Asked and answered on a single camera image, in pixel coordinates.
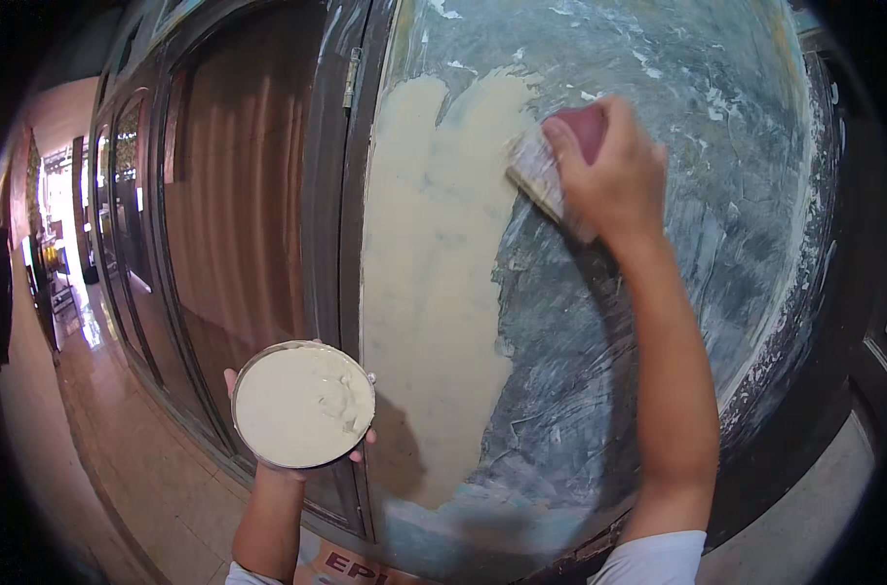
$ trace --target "white sleeve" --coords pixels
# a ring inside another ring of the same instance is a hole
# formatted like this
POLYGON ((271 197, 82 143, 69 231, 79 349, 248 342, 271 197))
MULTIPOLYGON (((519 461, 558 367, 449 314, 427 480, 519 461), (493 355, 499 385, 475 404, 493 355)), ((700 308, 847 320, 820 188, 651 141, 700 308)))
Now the white sleeve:
POLYGON ((262 577, 252 571, 246 571, 241 565, 233 561, 229 565, 226 585, 282 585, 282 582, 271 577, 262 577))
POLYGON ((668 532, 617 546, 592 585, 694 585, 707 533, 668 532))

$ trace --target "fingers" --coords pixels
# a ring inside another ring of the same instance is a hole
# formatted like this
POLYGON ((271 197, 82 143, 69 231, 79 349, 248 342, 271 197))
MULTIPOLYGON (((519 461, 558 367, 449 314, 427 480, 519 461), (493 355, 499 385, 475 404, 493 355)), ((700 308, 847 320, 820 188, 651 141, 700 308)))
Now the fingers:
MULTIPOLYGON (((369 429, 366 431, 366 443, 372 445, 375 443, 375 440, 378 438, 378 435, 375 434, 375 429, 369 429)), ((349 459, 352 462, 360 463, 362 462, 362 451, 356 450, 349 454, 349 459)))
POLYGON ((606 96, 596 103, 602 107, 609 120, 603 148, 617 150, 632 147, 639 135, 639 128, 629 100, 622 96, 606 96))
POLYGON ((223 378, 226 379, 226 391, 229 394, 229 400, 232 400, 232 392, 236 389, 236 378, 238 377, 239 375, 232 368, 226 368, 226 370, 223 371, 223 378))
POLYGON ((543 121, 541 129, 554 149, 554 158, 558 161, 558 173, 562 180, 565 176, 573 176, 587 169, 587 161, 580 152, 577 135, 566 122, 551 117, 543 121))

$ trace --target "round tin lid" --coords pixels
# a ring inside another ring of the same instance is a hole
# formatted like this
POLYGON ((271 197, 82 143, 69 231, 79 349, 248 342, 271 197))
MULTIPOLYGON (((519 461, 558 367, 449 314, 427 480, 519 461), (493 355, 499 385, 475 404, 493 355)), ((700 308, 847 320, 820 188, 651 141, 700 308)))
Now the round tin lid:
POLYGON ((308 341, 272 345, 242 367, 232 418, 259 460, 302 469, 352 450, 375 415, 366 371, 344 352, 308 341))

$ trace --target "tiled floor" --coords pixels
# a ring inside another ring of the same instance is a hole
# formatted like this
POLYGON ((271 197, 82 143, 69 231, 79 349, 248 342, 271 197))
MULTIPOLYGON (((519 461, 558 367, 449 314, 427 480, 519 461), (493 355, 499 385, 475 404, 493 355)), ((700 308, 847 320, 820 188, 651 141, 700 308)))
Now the tiled floor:
POLYGON ((137 381, 89 287, 98 326, 63 343, 58 377, 88 471, 134 540, 174 585, 225 580, 249 491, 220 470, 137 381))

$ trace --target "hand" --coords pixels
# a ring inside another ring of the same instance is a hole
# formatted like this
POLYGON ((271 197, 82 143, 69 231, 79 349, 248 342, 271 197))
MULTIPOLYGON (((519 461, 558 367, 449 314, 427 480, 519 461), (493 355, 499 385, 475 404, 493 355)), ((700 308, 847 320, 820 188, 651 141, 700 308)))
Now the hand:
POLYGON ((662 223, 667 147, 651 141, 623 97, 604 97, 591 107, 601 109, 609 123, 592 165, 566 122, 548 118, 542 129, 554 148, 567 203, 624 264, 637 246, 666 241, 662 223))
MULTIPOLYGON (((319 339, 315 339, 315 342, 321 344, 322 342, 319 339)), ((223 377, 226 379, 226 388, 227 393, 229 394, 229 400, 232 400, 232 392, 236 389, 236 378, 239 377, 239 374, 231 369, 226 368, 223 371, 223 377)), ((374 429, 369 429, 366 431, 366 443, 373 444, 375 443, 376 434, 374 429)), ((362 461, 362 452, 358 449, 355 449, 352 453, 349 454, 349 459, 353 462, 361 462, 362 461)), ((266 462, 258 462, 258 471, 262 471, 262 468, 265 469, 266 472, 274 472, 274 474, 279 474, 285 478, 293 479, 295 481, 304 482, 307 481, 307 476, 309 472, 297 470, 297 469, 286 469, 285 467, 274 467, 272 465, 268 465, 266 462)))

